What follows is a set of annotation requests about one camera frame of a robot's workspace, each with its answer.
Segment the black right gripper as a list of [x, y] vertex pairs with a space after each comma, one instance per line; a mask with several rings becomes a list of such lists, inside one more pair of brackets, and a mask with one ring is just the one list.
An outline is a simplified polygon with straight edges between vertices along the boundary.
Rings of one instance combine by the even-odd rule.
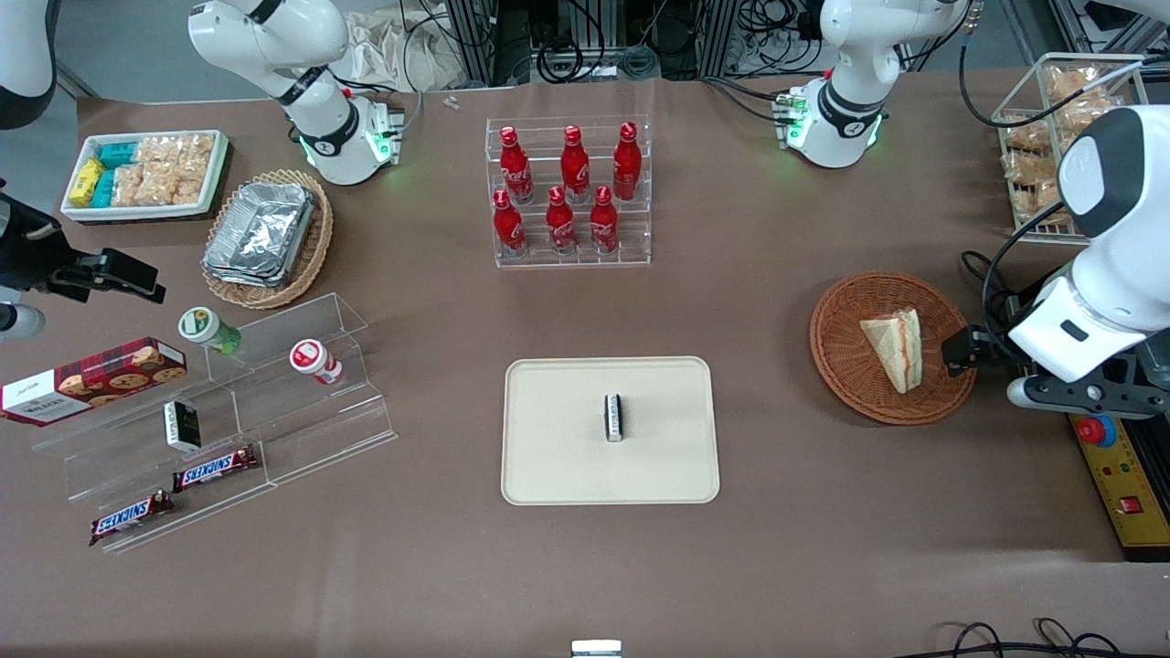
[[58, 268], [69, 262], [69, 242], [50, 214], [1, 196], [1, 286], [29, 292], [48, 281], [49, 294], [87, 303], [92, 292], [122, 292], [161, 304], [166, 288], [158, 270], [117, 249], [87, 255], [87, 268]]

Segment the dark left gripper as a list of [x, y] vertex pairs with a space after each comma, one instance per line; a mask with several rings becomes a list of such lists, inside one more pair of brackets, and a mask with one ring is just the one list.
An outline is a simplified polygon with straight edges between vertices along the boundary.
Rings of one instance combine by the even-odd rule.
[[1078, 381], [1065, 382], [1025, 354], [1007, 333], [987, 333], [985, 325], [969, 324], [941, 343], [949, 377], [961, 377], [978, 366], [999, 366], [1007, 352], [1013, 354], [1020, 373], [1006, 391], [1016, 407], [1123, 419], [1165, 413], [1165, 391], [1145, 377], [1135, 348], [1112, 356]]

